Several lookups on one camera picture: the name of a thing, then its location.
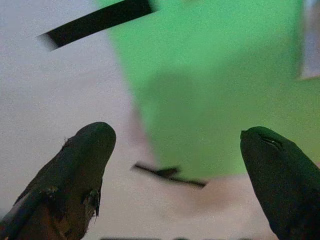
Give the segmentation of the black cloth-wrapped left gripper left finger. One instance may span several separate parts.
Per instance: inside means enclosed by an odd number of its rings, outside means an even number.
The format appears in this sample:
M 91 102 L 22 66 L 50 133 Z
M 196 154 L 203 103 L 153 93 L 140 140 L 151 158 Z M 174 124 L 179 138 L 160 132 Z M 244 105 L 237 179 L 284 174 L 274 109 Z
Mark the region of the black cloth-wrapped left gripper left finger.
M 69 138 L 3 217 L 1 239 L 82 239 L 99 215 L 103 175 L 116 139 L 115 130 L 102 121 Z

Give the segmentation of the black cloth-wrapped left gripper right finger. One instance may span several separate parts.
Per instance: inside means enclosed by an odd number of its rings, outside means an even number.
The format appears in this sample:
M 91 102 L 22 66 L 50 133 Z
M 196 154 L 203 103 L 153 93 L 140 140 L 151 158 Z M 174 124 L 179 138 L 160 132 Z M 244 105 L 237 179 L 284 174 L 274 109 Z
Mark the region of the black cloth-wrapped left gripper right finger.
M 255 196 L 280 240 L 320 238 L 320 169 L 296 143 L 255 126 L 240 134 Z

